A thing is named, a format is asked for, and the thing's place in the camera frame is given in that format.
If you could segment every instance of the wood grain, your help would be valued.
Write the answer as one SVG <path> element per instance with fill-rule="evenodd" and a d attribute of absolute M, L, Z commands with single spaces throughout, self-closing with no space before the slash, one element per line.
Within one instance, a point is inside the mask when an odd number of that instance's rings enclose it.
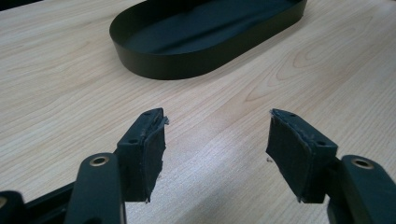
<path fill-rule="evenodd" d="M 130 223 L 328 223 L 298 204 L 265 154 L 271 108 L 292 111 L 396 179 L 396 2 L 308 1 L 295 25 L 201 77 L 160 81 L 120 63 L 108 34 L 138 1 L 46 0 L 0 12 L 0 190 L 26 201 L 112 152 L 163 107 L 167 149 L 152 202 Z"/>

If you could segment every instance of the light wood surface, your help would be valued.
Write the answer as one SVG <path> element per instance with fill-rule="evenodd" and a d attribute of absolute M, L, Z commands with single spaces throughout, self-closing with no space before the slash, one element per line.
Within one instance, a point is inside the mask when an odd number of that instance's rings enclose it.
<path fill-rule="evenodd" d="M 138 1 L 66 0 L 0 12 L 0 190 L 25 201 L 112 152 L 163 107 L 167 149 L 151 203 L 129 223 L 328 223 L 298 204 L 265 153 L 271 108 L 294 112 L 396 179 L 396 1 L 308 0 L 295 25 L 201 77 L 125 69 L 108 28 Z"/>

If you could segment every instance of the oval tray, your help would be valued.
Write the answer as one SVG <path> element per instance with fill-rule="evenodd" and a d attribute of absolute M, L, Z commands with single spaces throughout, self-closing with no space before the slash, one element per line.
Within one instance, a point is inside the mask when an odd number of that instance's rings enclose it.
<path fill-rule="evenodd" d="M 142 77 L 208 73 L 297 22 L 306 0 L 148 0 L 110 25 L 122 64 Z"/>

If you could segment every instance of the black tray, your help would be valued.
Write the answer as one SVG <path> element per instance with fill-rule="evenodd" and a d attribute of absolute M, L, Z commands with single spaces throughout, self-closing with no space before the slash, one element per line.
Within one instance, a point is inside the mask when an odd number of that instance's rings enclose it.
<path fill-rule="evenodd" d="M 181 79 L 210 72 L 297 22 L 306 0 L 148 0 L 110 25 L 132 72 Z"/>

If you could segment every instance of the wooden table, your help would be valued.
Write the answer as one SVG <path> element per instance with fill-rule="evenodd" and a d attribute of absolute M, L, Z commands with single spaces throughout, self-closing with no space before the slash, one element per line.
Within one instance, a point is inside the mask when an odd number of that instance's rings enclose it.
<path fill-rule="evenodd" d="M 271 108 L 294 112 L 396 179 L 396 2 L 309 0 L 303 18 L 201 77 L 125 69 L 108 28 L 138 1 L 67 0 L 0 12 L 0 190 L 26 202 L 112 152 L 163 107 L 163 172 L 129 223 L 328 223 L 298 204 L 265 153 Z"/>

